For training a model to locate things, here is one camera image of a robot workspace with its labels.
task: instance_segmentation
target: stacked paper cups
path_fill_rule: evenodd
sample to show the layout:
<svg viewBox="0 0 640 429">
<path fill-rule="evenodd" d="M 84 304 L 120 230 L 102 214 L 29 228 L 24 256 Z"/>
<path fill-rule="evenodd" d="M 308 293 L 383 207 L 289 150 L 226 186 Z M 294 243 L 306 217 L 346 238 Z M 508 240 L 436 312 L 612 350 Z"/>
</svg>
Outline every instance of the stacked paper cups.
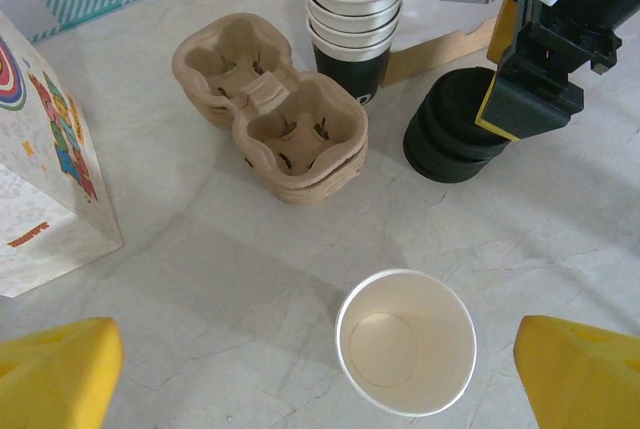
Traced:
<svg viewBox="0 0 640 429">
<path fill-rule="evenodd" d="M 367 104 L 384 77 L 402 0 L 307 0 L 307 4 L 318 72 Z"/>
</svg>

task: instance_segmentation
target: paper cup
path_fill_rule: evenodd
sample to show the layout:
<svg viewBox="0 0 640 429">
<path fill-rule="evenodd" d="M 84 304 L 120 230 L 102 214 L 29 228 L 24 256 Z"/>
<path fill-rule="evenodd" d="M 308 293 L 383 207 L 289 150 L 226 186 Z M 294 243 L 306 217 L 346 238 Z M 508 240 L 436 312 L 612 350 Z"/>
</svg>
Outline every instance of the paper cup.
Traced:
<svg viewBox="0 0 640 429">
<path fill-rule="evenodd" d="M 391 22 L 373 31 L 353 34 L 350 32 L 336 31 L 335 29 L 325 26 L 315 18 L 311 11 L 307 11 L 307 15 L 309 16 L 309 23 L 313 30 L 325 41 L 336 46 L 354 49 L 375 46 L 376 44 L 386 41 L 389 36 L 396 31 L 400 20 L 396 17 L 392 19 Z"/>
<path fill-rule="evenodd" d="M 368 16 L 388 9 L 399 0 L 315 0 L 326 10 L 341 16 Z"/>
<path fill-rule="evenodd" d="M 324 9 L 314 0 L 308 0 L 309 12 L 327 27 L 341 32 L 353 34 L 369 32 L 391 22 L 400 14 L 402 0 L 397 0 L 391 7 L 370 16 L 340 16 Z"/>
<path fill-rule="evenodd" d="M 423 417 L 453 405 L 476 361 L 464 304 L 421 272 L 393 269 L 361 282 L 336 323 L 340 365 L 356 390 L 394 414 Z"/>
<path fill-rule="evenodd" d="M 307 22 L 318 72 L 329 76 L 363 106 L 377 94 L 391 53 L 393 34 L 375 46 L 346 48 L 320 37 Z"/>
</svg>

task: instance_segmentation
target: wooden board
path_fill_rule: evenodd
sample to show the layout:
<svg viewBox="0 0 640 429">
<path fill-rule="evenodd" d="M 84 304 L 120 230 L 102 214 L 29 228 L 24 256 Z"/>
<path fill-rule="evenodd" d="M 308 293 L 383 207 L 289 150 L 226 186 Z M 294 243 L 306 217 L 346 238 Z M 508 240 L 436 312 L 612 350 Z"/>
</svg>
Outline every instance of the wooden board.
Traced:
<svg viewBox="0 0 640 429">
<path fill-rule="evenodd" d="M 489 45 L 496 18 L 485 21 L 476 31 L 453 32 L 404 51 L 393 52 L 382 87 L 409 79 Z"/>
</svg>

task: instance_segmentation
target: marble surface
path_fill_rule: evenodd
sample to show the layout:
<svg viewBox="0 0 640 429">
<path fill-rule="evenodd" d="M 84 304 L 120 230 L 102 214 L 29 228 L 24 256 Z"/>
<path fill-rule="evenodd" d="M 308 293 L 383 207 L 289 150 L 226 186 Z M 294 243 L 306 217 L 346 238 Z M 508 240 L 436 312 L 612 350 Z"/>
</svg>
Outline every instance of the marble surface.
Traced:
<svg viewBox="0 0 640 429">
<path fill-rule="evenodd" d="M 145 0 L 38 46 L 85 106 L 125 246 L 0 300 L 0 339 L 114 317 L 127 355 L 105 428 L 532 429 L 512 358 L 524 315 L 640 335 L 638 17 L 613 71 L 574 77 L 587 109 L 569 127 L 465 184 L 418 176 L 402 135 L 435 78 L 482 54 L 381 91 L 364 173 L 301 208 L 260 185 L 170 72 L 182 39 L 236 11 L 267 17 L 313 67 L 303 0 Z M 430 418 L 373 407 L 334 355 L 342 298 L 389 267 L 443 280 L 476 324 L 471 385 Z"/>
</svg>

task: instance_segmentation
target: cardboard cup holder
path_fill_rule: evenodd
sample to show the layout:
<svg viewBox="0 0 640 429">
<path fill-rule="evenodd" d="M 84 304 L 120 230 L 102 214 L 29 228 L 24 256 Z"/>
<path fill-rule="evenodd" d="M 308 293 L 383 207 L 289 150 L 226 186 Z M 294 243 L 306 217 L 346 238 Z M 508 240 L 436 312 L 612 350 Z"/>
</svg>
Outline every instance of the cardboard cup holder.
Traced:
<svg viewBox="0 0 640 429">
<path fill-rule="evenodd" d="M 362 106 L 332 79 L 297 72 L 291 46 L 266 20 L 219 19 L 180 44 L 172 67 L 196 109 L 232 131 L 246 162 L 285 202 L 324 200 L 362 170 Z"/>
</svg>

